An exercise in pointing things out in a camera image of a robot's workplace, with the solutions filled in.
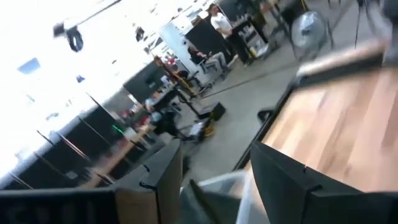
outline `wooden desk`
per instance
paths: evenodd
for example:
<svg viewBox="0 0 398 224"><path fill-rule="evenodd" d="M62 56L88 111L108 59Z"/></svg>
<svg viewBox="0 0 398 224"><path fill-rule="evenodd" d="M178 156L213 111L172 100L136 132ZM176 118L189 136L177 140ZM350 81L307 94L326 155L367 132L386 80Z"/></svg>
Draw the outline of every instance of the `wooden desk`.
<svg viewBox="0 0 398 224"><path fill-rule="evenodd" d="M153 127L149 125L143 126L137 134L135 134L132 138L128 139L131 141L127 141L123 148L116 153L106 164L101 168L94 168L94 174L91 179L80 186L82 189L92 189L95 188L100 182L101 178L99 175L108 175L116 165L123 160L123 158L127 155L127 153L134 147L133 142L138 142L145 134L147 134Z"/></svg>
<svg viewBox="0 0 398 224"><path fill-rule="evenodd" d="M367 43L327 56L302 66L297 76L380 55L384 46ZM260 140L363 192L398 191L398 68L357 72L295 90ZM244 169L254 183L251 163ZM253 191L256 206L264 210L255 183Z"/></svg>

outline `cable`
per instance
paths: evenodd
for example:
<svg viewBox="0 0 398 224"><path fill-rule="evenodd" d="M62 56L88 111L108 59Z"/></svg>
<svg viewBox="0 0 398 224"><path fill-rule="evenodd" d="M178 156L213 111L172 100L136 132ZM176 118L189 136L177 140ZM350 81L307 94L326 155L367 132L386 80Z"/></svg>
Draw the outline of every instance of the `cable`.
<svg viewBox="0 0 398 224"><path fill-rule="evenodd" d="M217 95L217 94L222 93L222 92L227 91L227 90L232 90L233 88L239 87L239 86L241 86L241 85L244 85L244 84L246 84L246 83L252 82L252 81L254 81L254 80L258 80L258 79L263 78L263 77L265 77L265 76L267 76L267 75L270 75L270 74L272 74L272 73L281 72L281 71L283 71L283 70L288 70L288 69L290 69L290 68L294 68L294 67L296 67L296 66L299 66L300 64L301 64L300 62L292 62L292 63L285 64L285 65L283 65L283 66L281 66L281 67L279 67L279 68L277 68L277 69L275 69L275 70L273 70L273 71L264 73L264 74L262 74L262 75L258 75L258 76L256 76L256 77L250 78L250 79L245 80L245 81L243 81L243 82L237 83L237 84L235 84L235 85L232 85L232 86L229 86L229 87L227 87L227 88L225 88L225 89L222 89L222 90L220 90L220 91L217 91L217 92L215 92L215 93L206 95L206 96L203 97L203 99L208 98L208 97L211 97L211 96L214 96L214 95Z"/></svg>
<svg viewBox="0 0 398 224"><path fill-rule="evenodd" d="M358 42L358 32L359 32L359 22L361 20L361 12L362 12L362 7L358 4L358 20L356 21L356 32L355 32L355 45L354 45L354 48L356 48L356 44Z"/></svg>

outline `speaker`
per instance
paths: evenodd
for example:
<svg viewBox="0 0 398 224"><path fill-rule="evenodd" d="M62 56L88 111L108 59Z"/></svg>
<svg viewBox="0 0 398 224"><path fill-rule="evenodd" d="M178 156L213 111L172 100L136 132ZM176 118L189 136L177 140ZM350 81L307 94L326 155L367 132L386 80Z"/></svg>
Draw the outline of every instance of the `speaker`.
<svg viewBox="0 0 398 224"><path fill-rule="evenodd" d="M208 105L199 111L199 119L211 118L218 121L225 114L225 111L225 107L220 102Z"/></svg>

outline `white shirt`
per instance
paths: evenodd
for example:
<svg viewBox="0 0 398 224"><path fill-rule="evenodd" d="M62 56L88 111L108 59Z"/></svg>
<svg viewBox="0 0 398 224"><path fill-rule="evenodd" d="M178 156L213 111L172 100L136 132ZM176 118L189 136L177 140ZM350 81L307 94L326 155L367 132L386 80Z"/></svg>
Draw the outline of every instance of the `white shirt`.
<svg viewBox="0 0 398 224"><path fill-rule="evenodd" d="M211 19L211 25L214 27L214 29L223 29L223 30L231 30L232 26L229 23L229 20L226 16L224 16L222 13L217 13L217 16L212 16Z"/></svg>

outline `green light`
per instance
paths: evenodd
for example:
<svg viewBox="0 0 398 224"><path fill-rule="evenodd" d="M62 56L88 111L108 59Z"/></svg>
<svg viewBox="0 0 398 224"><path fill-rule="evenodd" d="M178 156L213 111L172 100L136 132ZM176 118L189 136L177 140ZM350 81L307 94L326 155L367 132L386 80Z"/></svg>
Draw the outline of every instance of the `green light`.
<svg viewBox="0 0 398 224"><path fill-rule="evenodd" d="M116 127L116 125L112 125L112 128L114 128L115 130L119 131L121 134L123 134L122 130L120 130L118 127Z"/></svg>

